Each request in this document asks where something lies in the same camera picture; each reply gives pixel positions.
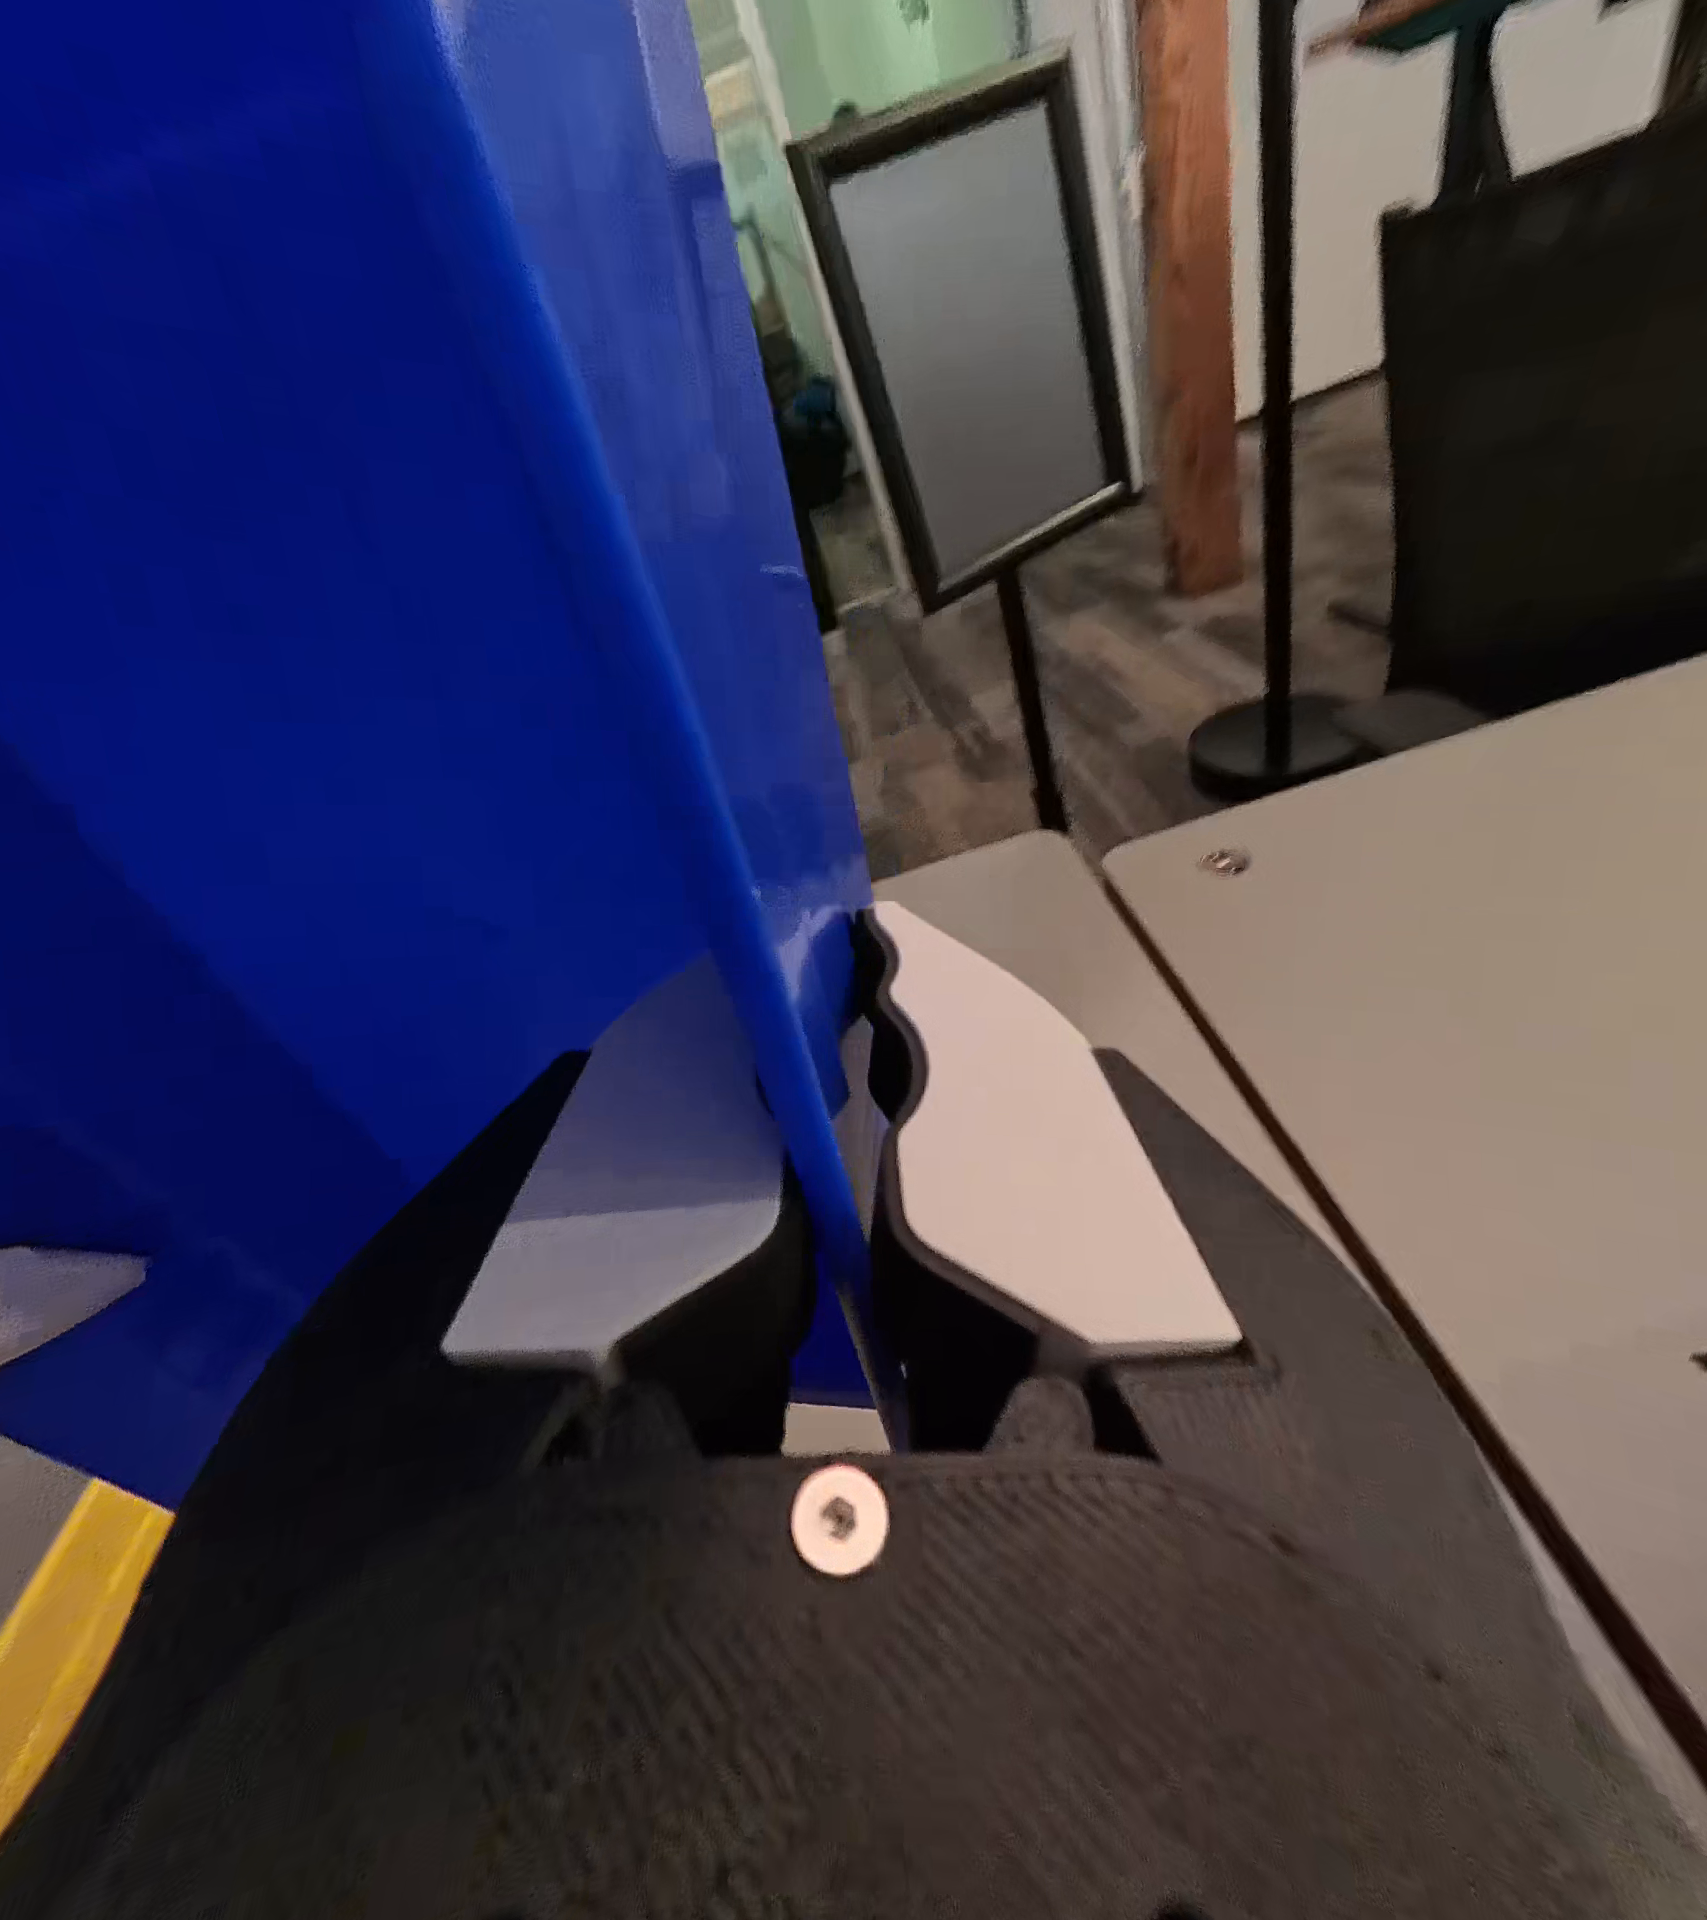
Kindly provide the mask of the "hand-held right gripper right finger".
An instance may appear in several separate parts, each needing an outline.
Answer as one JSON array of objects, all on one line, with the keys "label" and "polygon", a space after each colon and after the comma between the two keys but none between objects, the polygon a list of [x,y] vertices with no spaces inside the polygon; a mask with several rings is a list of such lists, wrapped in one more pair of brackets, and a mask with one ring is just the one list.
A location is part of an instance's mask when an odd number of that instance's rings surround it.
[{"label": "hand-held right gripper right finger", "polygon": [[905,1442],[977,1451],[1028,1379],[1244,1349],[1221,1285],[1082,1030],[905,905],[856,931],[872,1189],[872,1326]]}]

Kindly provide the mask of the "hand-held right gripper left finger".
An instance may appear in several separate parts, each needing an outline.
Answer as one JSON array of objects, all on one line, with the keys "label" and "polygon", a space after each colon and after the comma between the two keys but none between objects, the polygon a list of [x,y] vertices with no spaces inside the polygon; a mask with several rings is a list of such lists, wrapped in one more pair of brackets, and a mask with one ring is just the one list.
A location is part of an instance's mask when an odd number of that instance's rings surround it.
[{"label": "hand-held right gripper left finger", "polygon": [[602,1031],[439,1349],[653,1386],[706,1455],[778,1455],[815,1308],[805,1189],[704,958]]}]

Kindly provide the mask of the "yellow plastic box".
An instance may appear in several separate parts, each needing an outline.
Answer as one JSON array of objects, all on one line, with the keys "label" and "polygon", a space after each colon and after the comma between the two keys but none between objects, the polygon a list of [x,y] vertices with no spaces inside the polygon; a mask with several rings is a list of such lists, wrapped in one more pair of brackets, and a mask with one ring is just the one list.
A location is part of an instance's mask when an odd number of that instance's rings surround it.
[{"label": "yellow plastic box", "polygon": [[0,1625],[0,1837],[71,1736],[175,1514],[92,1481]]}]

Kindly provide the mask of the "blue plastic box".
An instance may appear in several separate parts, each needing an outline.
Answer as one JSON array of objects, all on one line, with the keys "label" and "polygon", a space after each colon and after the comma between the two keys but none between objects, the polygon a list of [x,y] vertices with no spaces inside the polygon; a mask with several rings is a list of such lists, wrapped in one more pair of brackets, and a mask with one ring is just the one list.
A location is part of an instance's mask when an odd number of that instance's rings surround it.
[{"label": "blue plastic box", "polygon": [[0,2],[0,1434],[178,1507],[713,958],[838,1278],[867,858],[687,2]]}]

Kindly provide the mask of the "black pole stand round base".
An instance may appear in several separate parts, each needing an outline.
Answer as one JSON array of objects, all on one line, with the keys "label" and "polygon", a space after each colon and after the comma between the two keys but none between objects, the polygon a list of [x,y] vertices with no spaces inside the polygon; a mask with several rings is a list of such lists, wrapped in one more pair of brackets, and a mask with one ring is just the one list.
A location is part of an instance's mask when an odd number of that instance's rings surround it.
[{"label": "black pole stand round base", "polygon": [[1194,787],[1251,800],[1361,761],[1342,706],[1295,685],[1295,301],[1298,301],[1298,9],[1258,9],[1261,215],[1261,566],[1265,688],[1221,709],[1188,737]]}]

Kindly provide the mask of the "black framed board on stand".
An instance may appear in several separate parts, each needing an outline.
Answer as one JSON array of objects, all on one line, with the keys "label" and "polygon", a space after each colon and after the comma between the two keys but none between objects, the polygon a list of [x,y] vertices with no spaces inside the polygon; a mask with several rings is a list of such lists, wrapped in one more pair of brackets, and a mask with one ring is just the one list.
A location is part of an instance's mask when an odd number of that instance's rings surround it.
[{"label": "black framed board on stand", "polygon": [[1074,49],[785,157],[919,611],[993,591],[1036,818],[1066,835],[1022,569],[1140,496]]}]

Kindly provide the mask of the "black mesh office chair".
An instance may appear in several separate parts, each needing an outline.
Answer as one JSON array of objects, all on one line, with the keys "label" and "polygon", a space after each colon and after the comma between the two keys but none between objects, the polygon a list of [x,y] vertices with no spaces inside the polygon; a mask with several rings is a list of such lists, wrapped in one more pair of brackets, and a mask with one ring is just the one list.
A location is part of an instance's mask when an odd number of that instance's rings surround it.
[{"label": "black mesh office chair", "polygon": [[1379,231],[1387,758],[1707,652],[1707,98]]}]

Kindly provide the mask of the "desk with dark legs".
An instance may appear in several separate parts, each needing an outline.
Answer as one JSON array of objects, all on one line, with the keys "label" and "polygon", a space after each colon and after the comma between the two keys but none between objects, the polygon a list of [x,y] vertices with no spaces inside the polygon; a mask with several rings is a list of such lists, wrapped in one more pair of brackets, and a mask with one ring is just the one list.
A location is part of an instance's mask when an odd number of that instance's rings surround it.
[{"label": "desk with dark legs", "polygon": [[1425,161],[1387,192],[1394,205],[1471,194],[1644,130],[1679,24],[1679,2],[1313,2],[1302,72],[1394,82],[1366,105],[1366,130],[1397,123],[1405,85],[1425,85]]}]

